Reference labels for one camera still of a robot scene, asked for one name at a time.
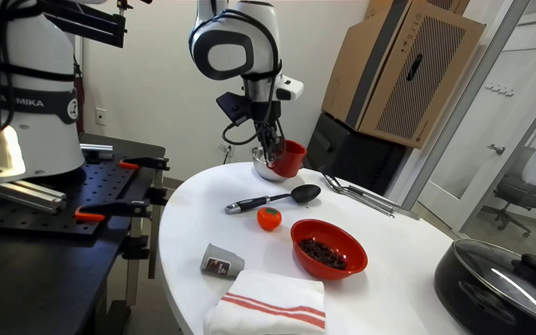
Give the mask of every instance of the white robot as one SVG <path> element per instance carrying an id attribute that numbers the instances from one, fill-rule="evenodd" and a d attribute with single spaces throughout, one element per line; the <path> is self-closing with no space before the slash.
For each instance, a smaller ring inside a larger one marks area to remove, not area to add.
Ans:
<path id="1" fill-rule="evenodd" d="M 65 35 L 83 23 L 66 25 L 63 14 L 76 18 L 92 10 L 74 10 L 74 5 L 66 0 L 0 0 L 0 12 L 5 12 L 0 14 L 0 182 L 59 174 L 83 163 L 74 124 L 72 44 Z M 279 100 L 292 100 L 303 89 L 280 74 L 275 9 L 252 0 L 232 7 L 226 0 L 199 0 L 197 5 L 191 59 L 212 79 L 243 77 L 245 94 L 226 92 L 217 102 L 232 126 L 252 118 L 269 157 L 282 141 Z M 109 29 L 122 36 L 120 23 Z"/>

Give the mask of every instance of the black spoon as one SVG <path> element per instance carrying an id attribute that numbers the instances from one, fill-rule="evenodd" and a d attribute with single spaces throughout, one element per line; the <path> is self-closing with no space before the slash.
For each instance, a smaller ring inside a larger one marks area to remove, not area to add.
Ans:
<path id="1" fill-rule="evenodd" d="M 271 195 L 271 197 L 252 197 L 252 198 L 241 198 L 236 202 L 230 202 L 225 211 L 234 213 L 234 211 L 247 211 L 254 206 L 266 204 L 269 200 L 277 200 L 282 197 L 292 197 L 292 200 L 295 200 L 297 204 L 308 202 L 312 198 L 316 198 L 319 195 L 319 185 L 316 184 L 301 184 L 295 185 L 290 193 L 279 193 L 279 195 Z"/>

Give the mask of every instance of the white round table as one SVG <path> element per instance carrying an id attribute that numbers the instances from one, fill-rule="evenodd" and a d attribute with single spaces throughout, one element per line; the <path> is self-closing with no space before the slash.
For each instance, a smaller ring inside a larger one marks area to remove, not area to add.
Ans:
<path id="1" fill-rule="evenodd" d="M 321 193 L 308 204 L 277 200 L 282 224 L 264 232 L 254 210 L 225 213 L 225 204 L 318 184 Z M 349 197 L 327 189 L 319 172 L 301 169 L 297 176 L 273 184 L 260 178 L 251 161 L 226 163 L 197 172 L 171 195 L 159 223 L 159 264 L 167 299 L 184 332 L 202 335 L 206 310 L 232 280 L 200 273 L 208 243 L 245 258 L 245 267 L 310 278 L 292 254 L 288 228 L 303 217 L 331 221 L 353 234 L 368 254 L 362 273 L 325 282 L 325 329 L 329 335 L 452 335 L 467 332 L 444 310 L 433 291 L 433 269 L 452 239 L 401 213 L 379 213 Z"/>

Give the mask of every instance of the red striped towel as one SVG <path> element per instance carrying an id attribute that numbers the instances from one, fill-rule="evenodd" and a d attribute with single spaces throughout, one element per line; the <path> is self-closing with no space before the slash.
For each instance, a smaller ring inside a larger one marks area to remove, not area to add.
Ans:
<path id="1" fill-rule="evenodd" d="M 206 335 L 323 335 L 323 284 L 243 269 L 217 301 Z"/>

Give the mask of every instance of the red bowl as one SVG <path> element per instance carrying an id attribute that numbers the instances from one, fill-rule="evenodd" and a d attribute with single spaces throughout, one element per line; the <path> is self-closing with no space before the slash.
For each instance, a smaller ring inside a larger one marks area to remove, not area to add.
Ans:
<path id="1" fill-rule="evenodd" d="M 301 262 L 306 273 L 323 280 L 336 280 L 347 275 L 359 273 L 366 267 L 366 252 L 362 245 L 346 230 L 319 219 L 299 219 L 290 228 L 293 254 Z M 301 239 L 310 237 L 325 243 L 333 252 L 338 252 L 346 260 L 346 269 L 331 267 L 318 262 L 303 251 Z"/>

